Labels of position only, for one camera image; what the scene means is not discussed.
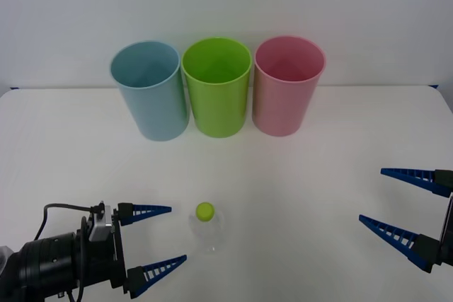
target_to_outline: black cable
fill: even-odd
[[[44,216],[42,218],[42,223],[41,223],[40,229],[38,230],[38,233],[35,236],[35,240],[37,240],[41,236],[42,230],[44,229],[45,223],[47,222],[47,210],[49,208],[64,208],[64,209],[87,211],[87,212],[92,212],[92,210],[93,210],[93,208],[80,207],[78,205],[61,204],[61,203],[51,203],[51,204],[46,205],[44,207]]]

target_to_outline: white background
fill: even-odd
[[[443,84],[453,0],[0,0],[0,90],[113,86],[109,63],[132,42],[180,52],[226,35],[253,51],[277,34],[325,49],[321,84]]]
[[[248,111],[232,137],[209,138],[191,119],[178,138],[153,143],[115,89],[10,91],[0,123],[0,245],[19,250],[50,202],[173,207],[122,228],[128,268],[188,255],[134,302],[452,300],[453,267],[422,272],[358,221],[439,238],[448,199],[379,174],[453,168],[452,114],[428,86],[322,86],[285,138],[259,132]],[[197,251],[188,226],[203,201],[225,215],[213,256]],[[42,236],[75,231],[81,216],[51,209]],[[108,282],[84,293],[128,301]]]

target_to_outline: clear plastic bottle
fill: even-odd
[[[189,225],[203,251],[215,252],[222,246],[224,218],[211,203],[197,205],[195,213],[189,216]]]

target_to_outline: cup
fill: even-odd
[[[163,42],[132,44],[113,58],[110,72],[140,132],[168,141],[188,125],[179,53]]]
[[[302,37],[286,35],[263,42],[255,53],[255,126],[271,136],[295,133],[325,65],[321,48]]]
[[[211,137],[237,133],[246,119],[252,56],[235,40],[212,37],[196,42],[183,55],[193,117]]]

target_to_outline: white tabletop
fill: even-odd
[[[250,119],[206,137],[142,137],[115,89],[15,90],[0,98],[0,245],[32,240],[50,202],[171,205],[122,228],[127,267],[189,259],[140,301],[447,301],[453,268],[426,274],[359,214],[438,238],[448,200],[384,177],[382,167],[453,169],[453,115],[427,86],[320,87],[302,128],[269,137]],[[196,204],[226,216],[224,249],[201,255]],[[55,209],[42,234],[75,231]],[[109,283],[84,301],[128,301]]]

